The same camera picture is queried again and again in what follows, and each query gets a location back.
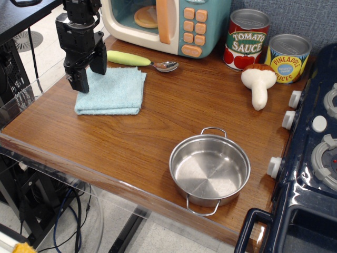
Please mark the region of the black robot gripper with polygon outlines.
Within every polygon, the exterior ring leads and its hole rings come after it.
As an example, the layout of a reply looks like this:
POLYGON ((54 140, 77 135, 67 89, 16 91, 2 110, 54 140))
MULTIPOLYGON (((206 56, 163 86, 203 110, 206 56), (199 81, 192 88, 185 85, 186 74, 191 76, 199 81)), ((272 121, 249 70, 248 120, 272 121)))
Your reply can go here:
POLYGON ((64 67, 66 78, 73 90, 88 93, 86 67, 94 73, 105 75, 107 69, 107 50, 103 43, 103 33, 94 32, 100 23, 93 15, 76 14, 71 20, 62 13, 56 18, 56 29, 61 49, 66 52, 64 67))

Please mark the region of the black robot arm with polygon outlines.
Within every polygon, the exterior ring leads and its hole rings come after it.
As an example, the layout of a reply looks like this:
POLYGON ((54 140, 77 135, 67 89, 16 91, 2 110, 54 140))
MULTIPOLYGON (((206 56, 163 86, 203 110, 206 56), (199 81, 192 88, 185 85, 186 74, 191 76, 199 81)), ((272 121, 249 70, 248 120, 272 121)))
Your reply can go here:
POLYGON ((88 93, 86 67, 104 75, 107 50, 100 23, 100 1, 1 1, 1 44, 29 28, 60 4, 64 13, 55 21, 61 49, 66 52, 64 69, 73 90, 88 93))

